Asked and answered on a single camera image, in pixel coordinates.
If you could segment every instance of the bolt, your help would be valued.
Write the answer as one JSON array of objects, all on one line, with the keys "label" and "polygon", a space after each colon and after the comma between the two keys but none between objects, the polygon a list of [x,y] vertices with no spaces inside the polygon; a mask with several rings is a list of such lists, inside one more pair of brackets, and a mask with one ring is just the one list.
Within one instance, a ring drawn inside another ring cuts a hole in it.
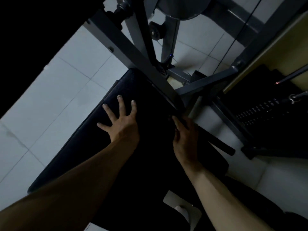
[{"label": "bolt", "polygon": [[113,51],[114,51],[113,47],[111,47],[111,46],[108,47],[108,50],[109,50],[110,53],[113,53]]}]

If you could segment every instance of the white tile floor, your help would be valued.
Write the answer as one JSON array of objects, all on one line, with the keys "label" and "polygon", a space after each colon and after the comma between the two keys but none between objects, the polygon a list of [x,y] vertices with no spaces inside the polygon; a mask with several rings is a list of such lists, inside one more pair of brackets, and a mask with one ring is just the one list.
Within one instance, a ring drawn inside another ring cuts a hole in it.
[{"label": "white tile floor", "polygon": [[[250,2],[256,0],[234,1],[249,9]],[[260,19],[266,21],[282,0],[263,2],[268,6]],[[106,10],[114,10],[116,1],[104,4]],[[164,16],[156,10],[150,21],[161,24]],[[125,24],[122,31],[130,38]],[[236,42],[218,66],[232,41],[205,16],[182,21],[173,63],[190,74],[196,69],[210,76],[228,68],[244,49]],[[161,40],[154,42],[158,59],[161,45]],[[0,210],[26,195],[30,184],[125,71],[84,27],[66,43],[0,120]],[[209,107],[204,107],[196,122],[237,150],[234,156],[222,153],[230,164],[229,174],[284,210],[308,217],[307,161],[248,160],[240,151],[241,142]],[[87,230],[101,229],[90,225]]]}]

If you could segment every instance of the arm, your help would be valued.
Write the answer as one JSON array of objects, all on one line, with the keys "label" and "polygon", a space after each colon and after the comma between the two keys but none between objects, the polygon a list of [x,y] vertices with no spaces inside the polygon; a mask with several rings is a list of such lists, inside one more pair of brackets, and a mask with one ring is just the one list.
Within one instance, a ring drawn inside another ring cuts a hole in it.
[{"label": "arm", "polygon": [[112,127],[97,124],[109,133],[111,143],[92,158],[1,211],[0,230],[84,230],[139,142],[136,103],[132,101],[132,112],[126,116],[121,96],[118,101],[119,119],[103,105]]},{"label": "arm", "polygon": [[175,117],[173,148],[177,159],[193,184],[200,201],[217,231],[272,230],[245,207],[212,173],[197,160],[198,131],[189,118],[187,128]]}]

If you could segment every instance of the hand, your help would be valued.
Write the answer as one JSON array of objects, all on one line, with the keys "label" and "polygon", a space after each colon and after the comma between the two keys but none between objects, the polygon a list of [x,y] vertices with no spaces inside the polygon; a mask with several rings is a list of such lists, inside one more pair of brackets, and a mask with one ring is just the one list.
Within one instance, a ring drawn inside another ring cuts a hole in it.
[{"label": "hand", "polygon": [[117,119],[115,114],[111,111],[107,104],[103,104],[112,126],[106,126],[102,123],[97,123],[97,126],[103,131],[106,131],[111,139],[111,142],[128,137],[131,141],[138,144],[140,140],[138,125],[136,122],[137,105],[134,100],[131,101],[132,111],[130,115],[126,116],[126,109],[121,95],[117,96],[120,108],[120,117]]},{"label": "hand", "polygon": [[175,136],[173,140],[173,149],[176,158],[182,166],[184,164],[192,164],[198,161],[197,159],[197,143],[198,143],[198,128],[194,122],[184,117],[187,128],[179,121],[176,116],[172,116],[176,125]]}]

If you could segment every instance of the forearm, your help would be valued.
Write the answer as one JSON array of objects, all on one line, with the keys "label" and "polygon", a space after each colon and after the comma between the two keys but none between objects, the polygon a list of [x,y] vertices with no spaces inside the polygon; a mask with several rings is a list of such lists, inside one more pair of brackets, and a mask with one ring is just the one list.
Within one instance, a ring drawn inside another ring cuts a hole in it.
[{"label": "forearm", "polygon": [[0,212],[0,230],[83,230],[137,144],[114,141],[58,179]]},{"label": "forearm", "polygon": [[271,230],[199,162],[182,166],[217,231]]}]

